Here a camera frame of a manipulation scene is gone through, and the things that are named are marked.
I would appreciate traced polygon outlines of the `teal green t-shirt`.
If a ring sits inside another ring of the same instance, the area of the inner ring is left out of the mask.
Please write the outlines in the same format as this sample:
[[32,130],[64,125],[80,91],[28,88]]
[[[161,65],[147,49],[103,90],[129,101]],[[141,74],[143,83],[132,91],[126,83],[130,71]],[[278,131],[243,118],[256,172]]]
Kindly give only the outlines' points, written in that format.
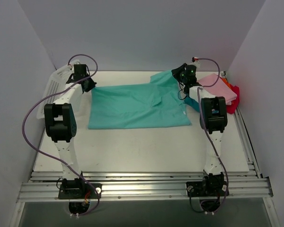
[[91,92],[90,130],[191,125],[170,70],[144,84],[96,87]]

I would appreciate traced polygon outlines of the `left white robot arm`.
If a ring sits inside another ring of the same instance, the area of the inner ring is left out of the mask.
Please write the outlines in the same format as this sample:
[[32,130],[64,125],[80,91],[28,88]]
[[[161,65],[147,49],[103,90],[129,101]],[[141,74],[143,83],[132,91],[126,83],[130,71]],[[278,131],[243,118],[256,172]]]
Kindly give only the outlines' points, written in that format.
[[85,195],[86,186],[80,179],[82,171],[76,157],[74,137],[77,133],[75,111],[78,110],[83,93],[93,89],[96,83],[89,78],[86,64],[75,64],[74,71],[66,81],[67,91],[62,93],[52,104],[44,106],[45,130],[56,146],[62,160],[63,191],[69,190],[74,198]]

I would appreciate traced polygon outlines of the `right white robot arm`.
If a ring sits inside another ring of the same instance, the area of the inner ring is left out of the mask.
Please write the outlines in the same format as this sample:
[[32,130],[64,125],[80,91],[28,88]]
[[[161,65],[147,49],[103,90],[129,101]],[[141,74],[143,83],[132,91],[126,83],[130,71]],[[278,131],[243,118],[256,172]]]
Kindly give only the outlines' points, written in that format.
[[173,69],[172,76],[183,86],[184,94],[199,105],[200,126],[207,136],[204,179],[201,191],[212,195],[219,188],[226,186],[224,181],[225,166],[221,163],[221,143],[228,124],[226,101],[222,96],[215,96],[206,91],[197,82],[197,62],[184,63]]

